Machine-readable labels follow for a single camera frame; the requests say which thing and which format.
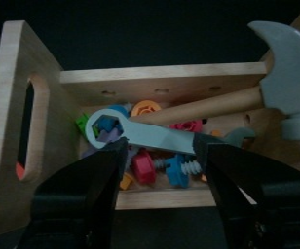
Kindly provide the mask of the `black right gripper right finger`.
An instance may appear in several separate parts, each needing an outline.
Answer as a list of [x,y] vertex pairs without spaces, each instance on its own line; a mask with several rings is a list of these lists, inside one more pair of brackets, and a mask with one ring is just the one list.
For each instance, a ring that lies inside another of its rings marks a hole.
[[221,212],[228,249],[300,249],[300,171],[201,133],[193,149]]

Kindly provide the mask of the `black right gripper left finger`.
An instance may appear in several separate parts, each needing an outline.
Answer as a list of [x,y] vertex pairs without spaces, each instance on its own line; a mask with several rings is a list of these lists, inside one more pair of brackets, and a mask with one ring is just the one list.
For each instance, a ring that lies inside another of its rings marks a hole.
[[18,249],[110,249],[128,142],[110,143],[37,187]]

